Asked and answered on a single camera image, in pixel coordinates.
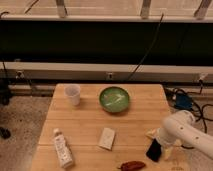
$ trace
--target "electrical outlet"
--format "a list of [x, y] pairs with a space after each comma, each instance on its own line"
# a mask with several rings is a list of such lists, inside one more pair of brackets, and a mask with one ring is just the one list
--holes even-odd
[[22, 79], [24, 78], [24, 71], [23, 70], [17, 70], [16, 71], [16, 79]]
[[106, 80], [113, 81], [115, 74], [113, 72], [107, 72], [106, 73]]
[[209, 75], [208, 73], [200, 73], [199, 78], [198, 78], [198, 82], [203, 81], [208, 75]]

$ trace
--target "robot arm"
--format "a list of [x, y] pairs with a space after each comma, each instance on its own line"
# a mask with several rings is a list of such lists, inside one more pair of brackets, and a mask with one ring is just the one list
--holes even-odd
[[213, 137], [192, 127], [194, 122], [193, 114], [185, 110], [165, 118], [163, 126], [157, 130], [157, 142], [166, 148], [180, 139], [213, 159]]

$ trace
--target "floor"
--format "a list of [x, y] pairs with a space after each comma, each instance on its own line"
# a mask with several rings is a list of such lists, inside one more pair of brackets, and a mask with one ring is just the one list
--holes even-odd
[[[200, 105], [213, 104], [213, 93], [206, 90], [194, 98]], [[8, 140], [0, 138], [1, 171], [29, 170], [50, 102], [51, 97], [14, 96], [8, 106], [0, 106], [0, 126], [12, 133]], [[207, 108], [206, 114], [213, 118], [213, 108]], [[201, 123], [196, 127], [203, 128]], [[213, 123], [208, 123], [208, 133], [213, 135]], [[197, 150], [184, 151], [192, 171], [213, 171], [213, 160]]]
[[0, 138], [0, 170], [28, 171], [36, 149], [51, 97], [15, 96], [0, 106], [0, 126], [11, 138]]

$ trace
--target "red pepper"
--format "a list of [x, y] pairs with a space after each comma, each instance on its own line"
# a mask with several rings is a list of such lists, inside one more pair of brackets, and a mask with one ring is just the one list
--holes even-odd
[[145, 166], [146, 164], [141, 161], [130, 161], [123, 163], [120, 169], [121, 171], [135, 171], [138, 169], [142, 169]]

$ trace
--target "black panel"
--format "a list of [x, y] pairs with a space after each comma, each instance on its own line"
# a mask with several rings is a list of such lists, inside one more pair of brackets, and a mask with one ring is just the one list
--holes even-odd
[[[6, 61], [137, 64], [158, 23], [0, 21]], [[212, 66], [213, 24], [162, 23], [145, 64]]]

